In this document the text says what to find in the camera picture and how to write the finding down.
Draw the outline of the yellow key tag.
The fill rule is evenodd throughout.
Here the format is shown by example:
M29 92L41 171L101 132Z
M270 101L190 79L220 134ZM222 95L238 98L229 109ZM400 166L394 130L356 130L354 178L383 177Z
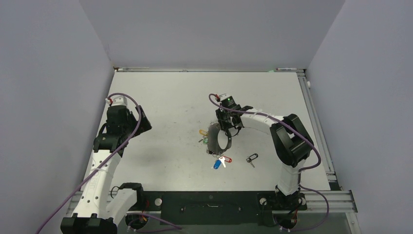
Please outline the yellow key tag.
M208 132L205 131L205 130L200 129L200 130L199 130L199 134L201 134L201 135L203 135L203 136L207 136L207 135L208 135Z

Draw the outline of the red key tag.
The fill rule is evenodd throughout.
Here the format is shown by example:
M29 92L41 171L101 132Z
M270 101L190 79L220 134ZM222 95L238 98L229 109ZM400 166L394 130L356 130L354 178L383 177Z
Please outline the red key tag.
M222 159L224 162L228 162L228 163L232 162L232 159L229 158L229 157L226 157L226 156L222 156L222 157L220 157L220 159Z

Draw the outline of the blue key tag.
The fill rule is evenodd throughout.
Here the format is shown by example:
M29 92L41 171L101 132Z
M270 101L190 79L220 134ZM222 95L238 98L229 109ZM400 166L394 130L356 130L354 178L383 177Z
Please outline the blue key tag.
M217 170L221 164L222 162L220 160L216 160L211 168Z

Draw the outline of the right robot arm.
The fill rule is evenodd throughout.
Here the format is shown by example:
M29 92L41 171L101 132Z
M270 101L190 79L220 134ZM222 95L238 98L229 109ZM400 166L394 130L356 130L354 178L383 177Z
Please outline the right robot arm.
M254 129L271 137L273 155L281 163L280 178L275 186L276 204L289 208L295 201L294 193L300 189L302 171L311 152L316 152L304 124L296 114L274 116L252 106L237 104L233 96L215 95L213 104L217 122L208 129L208 150L222 155L232 146L232 140L244 128Z

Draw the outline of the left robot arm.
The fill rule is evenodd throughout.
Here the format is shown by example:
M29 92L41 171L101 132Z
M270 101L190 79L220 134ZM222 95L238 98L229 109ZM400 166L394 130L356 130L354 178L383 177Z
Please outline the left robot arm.
M114 172L127 146L129 136L135 137L152 128L141 106L135 118L126 105L113 104L107 120L94 140L92 165L81 198L70 217L63 218L64 234L115 234L127 211L141 209L145 203L143 186L125 182L109 202Z

